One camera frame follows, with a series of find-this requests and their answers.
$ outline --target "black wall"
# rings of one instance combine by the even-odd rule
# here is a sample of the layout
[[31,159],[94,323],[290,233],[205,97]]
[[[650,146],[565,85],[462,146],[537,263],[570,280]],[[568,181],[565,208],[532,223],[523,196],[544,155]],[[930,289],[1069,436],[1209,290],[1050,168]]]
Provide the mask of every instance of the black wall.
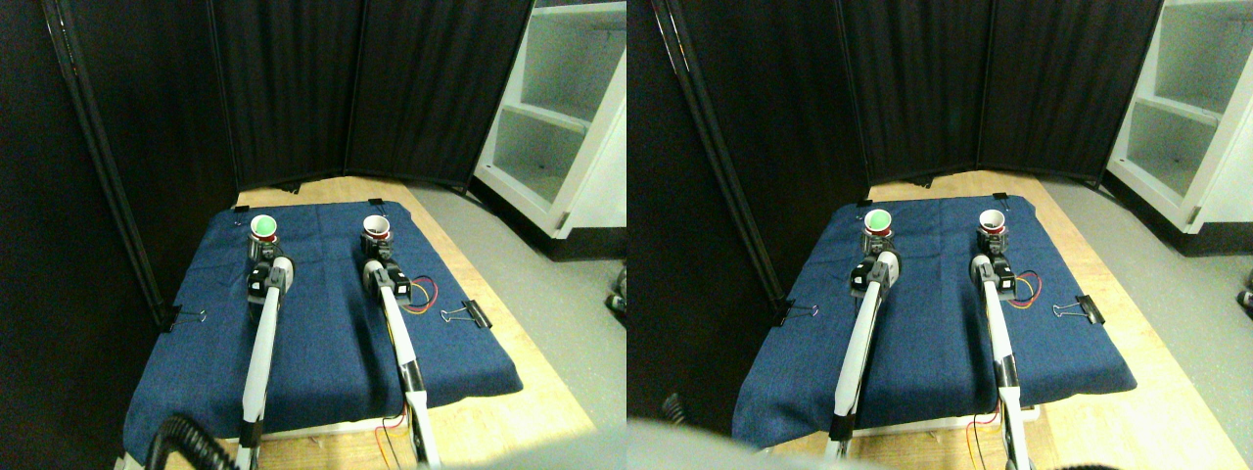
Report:
[[530,0],[366,4],[346,170],[465,185]]
[[632,291],[648,295],[632,300],[626,414],[660,417],[665,397],[679,394],[690,422],[729,434],[739,384],[769,330],[767,295],[648,3],[626,9],[628,127],[649,129],[626,134],[628,224],[648,227],[628,244],[630,268],[648,273],[632,279]]
[[979,165],[1098,180],[1160,8],[997,0]]
[[[708,88],[734,175],[786,295],[831,213],[868,191],[836,5],[674,6],[689,34],[689,65]],[[655,20],[650,24],[655,29]],[[634,84],[630,89],[635,93]]]
[[343,172],[361,1],[214,1],[239,189]]
[[975,168],[992,1],[840,5],[870,182]]
[[208,3],[61,1],[162,297],[236,202]]
[[103,469],[155,341],[39,3],[0,15],[0,465]]
[[[834,208],[866,196],[866,168],[847,70],[811,60],[841,54],[826,23],[833,5],[669,8],[690,95],[653,5],[628,3],[628,119],[640,129],[626,137],[628,217],[647,227],[629,242],[632,269],[645,273],[633,292],[647,295],[632,301],[628,415],[660,417],[678,394],[687,422],[729,434],[739,386],[774,325],[768,286],[786,295]],[[741,234],[733,211],[744,209],[764,253]],[[769,279],[754,256],[771,261]]]

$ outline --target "red wire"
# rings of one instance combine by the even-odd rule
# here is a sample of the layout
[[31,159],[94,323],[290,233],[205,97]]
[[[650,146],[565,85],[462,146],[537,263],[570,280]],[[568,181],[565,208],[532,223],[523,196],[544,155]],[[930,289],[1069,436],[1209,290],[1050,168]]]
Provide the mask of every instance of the red wire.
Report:
[[1022,276],[1019,276],[1019,277],[1027,277],[1027,276],[1035,276],[1035,282],[1036,282],[1036,286],[1037,286],[1035,288],[1035,295],[1032,295],[1031,298],[1027,298],[1025,301],[1010,300],[1010,303],[1016,305],[1019,307],[1030,307],[1032,303],[1035,303],[1036,298],[1040,298],[1040,291],[1044,290],[1044,278],[1040,277],[1040,274],[1036,274],[1035,272],[1025,272],[1025,273],[1022,273]]
[[408,414],[408,406],[405,406],[405,407],[402,407],[400,410],[400,421],[396,421],[396,424],[393,424],[391,426],[387,426],[387,421],[383,421],[382,426],[375,427],[375,444],[378,445],[378,455],[383,456],[383,465],[387,466],[388,470],[391,470],[391,465],[387,465],[387,452],[383,452],[383,442],[381,440],[378,440],[378,430],[381,430],[381,429],[396,429],[396,427],[400,427],[400,425],[405,422],[405,416],[407,414]]
[[[979,421],[979,415],[975,415],[975,417],[971,419],[969,424],[966,424],[966,452],[970,454],[970,465],[971,466],[975,466],[975,450],[970,447],[970,427],[974,426],[976,422],[981,424],[981,425],[990,425],[990,424],[992,424],[992,421],[996,421],[996,416],[1000,416],[1000,414],[1001,414],[1001,402],[997,400],[996,401],[996,411],[992,412],[992,417],[987,419],[987,421]],[[980,459],[984,457],[982,451],[980,451],[979,457]]]
[[426,313],[426,311],[431,310],[431,306],[435,305],[435,300],[440,298],[440,285],[436,285],[435,279],[432,279],[430,277],[426,277],[426,276],[419,276],[419,277],[413,278],[413,282],[419,282],[419,281],[430,282],[431,283],[431,290],[435,291],[435,293],[431,295],[431,301],[426,302],[426,305],[422,306],[421,310],[419,310],[419,308],[410,308],[408,306],[405,306],[405,310],[407,310],[410,312],[413,312],[413,313]]

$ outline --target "black binder clip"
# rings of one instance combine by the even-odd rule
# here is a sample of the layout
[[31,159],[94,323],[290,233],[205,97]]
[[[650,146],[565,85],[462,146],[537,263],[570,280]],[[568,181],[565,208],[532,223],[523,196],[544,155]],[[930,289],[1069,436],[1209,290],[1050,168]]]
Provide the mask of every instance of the black binder clip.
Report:
[[[1079,313],[1079,312],[1064,312],[1064,310],[1071,308],[1071,307],[1083,308],[1084,312],[1083,313]],[[1055,316],[1058,318],[1061,318],[1061,317],[1084,317],[1084,318],[1088,318],[1088,322],[1091,323],[1091,325],[1096,325],[1096,323],[1105,325],[1105,316],[1100,315],[1100,310],[1096,308],[1096,303],[1093,302],[1093,297],[1091,296],[1075,296],[1075,303],[1064,305],[1064,306],[1059,306],[1059,305],[1053,306],[1053,316]]]
[[[482,308],[479,308],[479,302],[475,302],[475,301],[462,301],[461,306],[462,306],[461,308],[454,310],[451,312],[449,312],[446,310],[441,310],[440,311],[440,317],[444,318],[445,323],[451,323],[454,320],[460,320],[460,321],[474,322],[480,328],[489,328],[489,330],[491,330],[491,320],[487,320],[487,316],[482,313]],[[466,312],[466,315],[469,315],[469,317],[456,317],[456,316],[454,316],[454,313],[457,313],[457,312]]]

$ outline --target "wooden table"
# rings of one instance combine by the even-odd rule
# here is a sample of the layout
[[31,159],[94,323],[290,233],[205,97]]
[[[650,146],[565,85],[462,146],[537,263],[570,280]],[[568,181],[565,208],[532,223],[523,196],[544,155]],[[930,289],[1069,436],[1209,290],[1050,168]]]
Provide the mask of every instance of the wooden table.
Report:
[[[526,331],[403,184],[373,178],[332,178],[302,184],[299,194],[273,188],[248,191],[239,194],[238,204],[276,207],[370,198],[397,202],[412,213],[413,223],[431,241],[466,296],[479,301],[484,311],[491,312],[491,331],[512,357],[523,380],[523,391],[516,394],[470,397],[431,410],[435,439],[444,462],[481,464],[540,442],[593,431],[595,426],[591,420]],[[223,446],[234,454],[234,444],[223,442]],[[407,445],[397,445],[396,451],[403,466],[413,465]],[[383,469],[382,459],[373,432],[267,440],[261,446],[263,469]],[[387,452],[387,461],[396,467],[391,451]],[[183,459],[173,456],[169,467],[189,466]]]
[[[1162,338],[1034,177],[970,172],[936,178],[930,189],[908,183],[876,185],[870,198],[936,199],[997,192],[1021,196],[1035,204],[1036,217],[1079,287],[1100,306],[1105,330],[1139,384],[1135,390],[1121,394],[1078,395],[1045,405],[1041,417],[1026,424],[1027,445],[1036,467],[1098,462],[1120,469],[1247,469]],[[980,440],[987,467],[1004,469],[1000,435],[981,432]],[[774,449],[776,452],[822,454],[826,441],[826,432],[816,432]],[[853,439],[850,455],[893,469],[969,469],[971,465],[966,437],[960,430]]]

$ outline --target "blue fabric mat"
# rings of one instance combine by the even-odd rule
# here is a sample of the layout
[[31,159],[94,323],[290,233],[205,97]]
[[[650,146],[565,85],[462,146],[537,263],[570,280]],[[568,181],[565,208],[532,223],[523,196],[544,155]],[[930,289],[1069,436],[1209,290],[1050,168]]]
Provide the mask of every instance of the blue fabric mat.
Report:
[[[410,277],[440,286],[430,312],[405,313],[430,406],[523,389],[509,355],[487,328],[445,323],[440,310],[461,308],[466,295],[402,206],[387,202],[395,258]],[[217,214],[200,241],[175,303],[208,310],[203,323],[174,327],[157,340],[127,412],[125,450],[143,462],[157,427],[185,414],[218,437],[237,437],[256,326],[248,320],[244,276],[248,221],[269,214],[296,279],[278,311],[264,431],[278,432],[401,412],[396,356],[382,307],[361,286],[361,221],[368,203],[256,208]],[[243,222],[236,227],[234,222]],[[421,293],[415,301],[421,301]],[[491,318],[492,312],[486,312]]]
[[[858,427],[887,426],[996,407],[987,320],[970,259],[985,209],[1005,212],[1006,258],[1015,272],[1032,269],[1044,292],[1029,310],[1001,303],[1017,360],[1022,404],[1075,394],[1131,390],[1135,379],[1101,325],[1053,316],[1050,306],[1083,295],[1058,248],[1021,197],[1005,211],[992,197],[882,202],[836,211],[792,288],[797,306],[818,305],[817,317],[788,320],[771,331],[744,380],[732,434],[772,446],[831,426],[833,392],[856,310],[848,272],[861,261],[862,221],[873,208],[892,213],[901,277],[880,307]],[[1021,287],[1021,297],[1027,296]],[[1100,298],[1094,298],[1100,307]]]

